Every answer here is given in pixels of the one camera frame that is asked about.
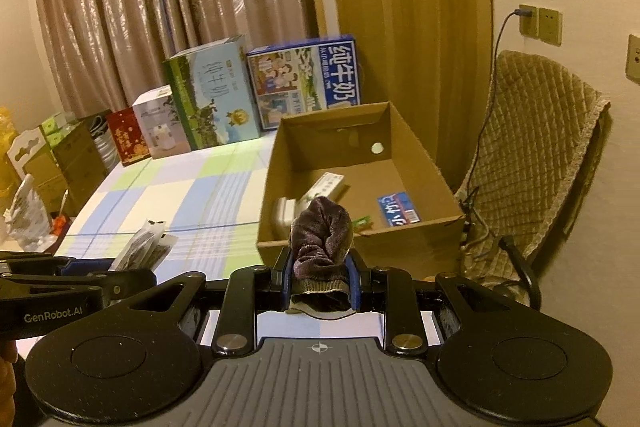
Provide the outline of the person left hand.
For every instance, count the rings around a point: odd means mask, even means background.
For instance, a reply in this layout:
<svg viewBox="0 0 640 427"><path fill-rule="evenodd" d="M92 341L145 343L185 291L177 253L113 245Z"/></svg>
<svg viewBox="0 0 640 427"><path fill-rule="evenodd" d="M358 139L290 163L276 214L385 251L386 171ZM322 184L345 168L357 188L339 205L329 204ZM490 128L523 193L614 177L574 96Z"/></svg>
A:
<svg viewBox="0 0 640 427"><path fill-rule="evenodd" d="M11 427L14 421L16 382L13 365L18 360L14 340L2 340L0 348L0 427Z"/></svg>

